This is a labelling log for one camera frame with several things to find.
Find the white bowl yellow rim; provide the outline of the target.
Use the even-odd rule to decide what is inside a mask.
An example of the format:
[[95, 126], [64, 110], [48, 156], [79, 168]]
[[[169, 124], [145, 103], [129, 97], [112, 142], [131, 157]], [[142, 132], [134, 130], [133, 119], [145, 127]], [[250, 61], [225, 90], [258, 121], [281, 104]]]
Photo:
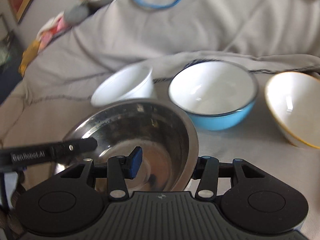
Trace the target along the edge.
[[319, 150], [319, 79], [279, 73], [268, 80], [264, 94], [283, 136], [294, 146]]

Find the blue enamel bowl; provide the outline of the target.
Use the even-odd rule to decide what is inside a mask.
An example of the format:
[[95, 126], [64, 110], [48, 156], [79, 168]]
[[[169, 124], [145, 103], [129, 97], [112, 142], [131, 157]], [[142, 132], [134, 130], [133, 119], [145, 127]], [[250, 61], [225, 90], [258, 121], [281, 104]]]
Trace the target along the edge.
[[240, 64], [220, 60], [189, 62], [170, 81], [170, 101], [189, 115], [196, 127], [231, 128], [251, 112], [259, 92], [256, 77]]

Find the pink white plush toy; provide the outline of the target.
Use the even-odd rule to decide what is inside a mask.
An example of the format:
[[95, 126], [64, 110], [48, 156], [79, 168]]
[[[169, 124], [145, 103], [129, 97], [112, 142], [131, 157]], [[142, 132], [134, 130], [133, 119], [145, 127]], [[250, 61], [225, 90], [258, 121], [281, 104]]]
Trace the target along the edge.
[[64, 18], [64, 12], [50, 18], [37, 33], [36, 40], [39, 42], [39, 50], [43, 50], [55, 35], [62, 33], [70, 27]]

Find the stainless steel bowl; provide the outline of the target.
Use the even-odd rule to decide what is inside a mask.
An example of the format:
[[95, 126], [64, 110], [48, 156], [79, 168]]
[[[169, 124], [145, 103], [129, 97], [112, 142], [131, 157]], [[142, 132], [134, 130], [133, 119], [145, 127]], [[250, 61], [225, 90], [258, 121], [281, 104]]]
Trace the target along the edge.
[[97, 148], [55, 164], [53, 174], [86, 158], [98, 164], [116, 155], [128, 156], [140, 146], [143, 160], [135, 179], [126, 180], [128, 191], [182, 191], [199, 153], [189, 116], [173, 103], [155, 99], [112, 103], [75, 125], [65, 139], [88, 137], [97, 141]]

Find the grey sofa blanket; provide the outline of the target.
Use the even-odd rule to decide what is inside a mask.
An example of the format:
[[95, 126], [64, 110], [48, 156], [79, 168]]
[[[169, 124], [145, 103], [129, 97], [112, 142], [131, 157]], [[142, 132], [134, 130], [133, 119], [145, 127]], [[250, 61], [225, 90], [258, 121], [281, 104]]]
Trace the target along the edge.
[[241, 64], [261, 86], [276, 72], [319, 69], [319, 0], [183, 0], [165, 11], [115, 0], [28, 67], [1, 105], [1, 146], [61, 140], [123, 67], [141, 63], [163, 79], [195, 59]]

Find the white paper cup bowl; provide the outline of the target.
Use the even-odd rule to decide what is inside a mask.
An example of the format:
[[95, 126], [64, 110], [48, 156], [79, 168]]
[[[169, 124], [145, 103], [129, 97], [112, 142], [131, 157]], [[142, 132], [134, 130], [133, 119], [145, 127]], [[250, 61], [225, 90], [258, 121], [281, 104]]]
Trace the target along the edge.
[[153, 96], [152, 68], [134, 65], [107, 78], [93, 93], [91, 105], [103, 107], [113, 102]]

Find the yellow plush toy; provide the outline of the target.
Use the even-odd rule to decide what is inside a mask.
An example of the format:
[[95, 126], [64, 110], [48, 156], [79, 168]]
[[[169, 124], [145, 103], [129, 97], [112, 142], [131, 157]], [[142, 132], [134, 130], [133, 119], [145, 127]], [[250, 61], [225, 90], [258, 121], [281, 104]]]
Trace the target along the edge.
[[37, 57], [39, 47], [40, 47], [40, 41], [33, 40], [33, 42], [31, 42], [28, 48], [23, 52], [22, 61], [18, 69], [18, 72], [22, 77], [24, 77], [24, 74], [28, 65], [35, 59], [35, 57]]

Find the grey plush ball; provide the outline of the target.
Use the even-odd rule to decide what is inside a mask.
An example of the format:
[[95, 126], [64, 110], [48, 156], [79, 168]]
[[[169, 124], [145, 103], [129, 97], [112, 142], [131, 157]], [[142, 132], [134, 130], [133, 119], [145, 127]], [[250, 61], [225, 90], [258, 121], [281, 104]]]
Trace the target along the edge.
[[90, 15], [90, 10], [85, 4], [79, 4], [66, 10], [63, 14], [64, 21], [68, 25], [77, 25]]

